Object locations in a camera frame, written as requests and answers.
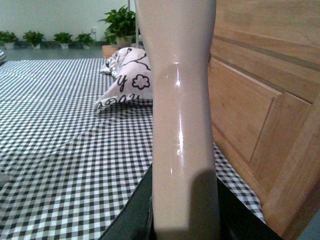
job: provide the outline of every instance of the potted plant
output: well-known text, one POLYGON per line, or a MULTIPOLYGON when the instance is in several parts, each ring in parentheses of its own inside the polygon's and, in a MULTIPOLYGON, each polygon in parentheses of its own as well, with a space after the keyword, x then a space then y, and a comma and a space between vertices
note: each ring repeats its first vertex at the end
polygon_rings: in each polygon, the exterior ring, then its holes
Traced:
POLYGON ((68 49, 69 44, 72 43, 71 37, 72 35, 70 33, 60 32, 54 35, 54 40, 60 44, 62 49, 68 49))
POLYGON ((14 49, 18 38, 14 32, 0 31, 0 42, 4 43, 6 49, 14 49))
POLYGON ((25 39, 34 49, 40 49, 40 44, 44 41, 44 35, 40 32, 28 31, 23 35, 23 39, 25 39))
POLYGON ((106 35, 111 43, 116 42, 118 48, 125 48, 131 45, 132 37, 136 32, 136 14, 128 11, 122 6, 118 11, 115 9, 105 13, 107 18, 100 19, 99 22, 110 24, 106 29, 106 35))
POLYGON ((95 43, 90 33, 79 34, 76 39, 78 39, 78 43, 81 44, 84 49, 89 49, 95 43))

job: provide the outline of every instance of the prosthetic leg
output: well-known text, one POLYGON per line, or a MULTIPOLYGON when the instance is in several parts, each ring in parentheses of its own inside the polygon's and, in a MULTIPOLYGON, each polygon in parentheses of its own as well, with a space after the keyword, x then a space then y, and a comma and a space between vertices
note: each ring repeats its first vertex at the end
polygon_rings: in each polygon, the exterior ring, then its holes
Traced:
POLYGON ((158 240, 217 240, 208 92, 215 0, 135 0, 153 80, 152 206, 158 240))

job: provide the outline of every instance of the wooden bed frame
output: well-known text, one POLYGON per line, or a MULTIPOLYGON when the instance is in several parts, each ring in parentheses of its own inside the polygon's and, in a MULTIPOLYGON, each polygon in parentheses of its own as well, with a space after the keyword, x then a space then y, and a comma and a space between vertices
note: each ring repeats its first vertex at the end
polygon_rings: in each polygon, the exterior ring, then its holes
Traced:
POLYGON ((214 140, 294 240, 320 207, 320 1, 217 0, 211 55, 214 140))

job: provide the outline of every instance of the black and white gingham fabric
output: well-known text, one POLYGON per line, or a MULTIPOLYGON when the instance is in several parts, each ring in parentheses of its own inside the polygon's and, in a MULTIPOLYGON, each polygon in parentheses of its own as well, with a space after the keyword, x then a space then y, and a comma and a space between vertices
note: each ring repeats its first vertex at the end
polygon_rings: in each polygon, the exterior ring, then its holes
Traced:
POLYGON ((97 239, 150 166, 152 106, 94 114, 113 82, 99 74, 103 61, 1 66, 0 171, 10 182, 0 188, 0 239, 97 239))
POLYGON ((260 200, 214 144, 216 176, 261 221, 265 223, 260 200))

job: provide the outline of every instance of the white pillow with black print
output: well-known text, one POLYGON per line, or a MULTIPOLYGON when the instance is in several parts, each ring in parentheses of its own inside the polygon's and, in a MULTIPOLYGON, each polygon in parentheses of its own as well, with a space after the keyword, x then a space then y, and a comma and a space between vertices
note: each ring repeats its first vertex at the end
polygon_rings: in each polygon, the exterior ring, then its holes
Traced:
POLYGON ((115 80, 96 102, 95 110, 115 103, 153 98, 150 64, 143 49, 120 49, 106 61, 100 73, 111 74, 115 80))
POLYGON ((0 49, 0 64, 5 61, 6 57, 5 53, 0 49))

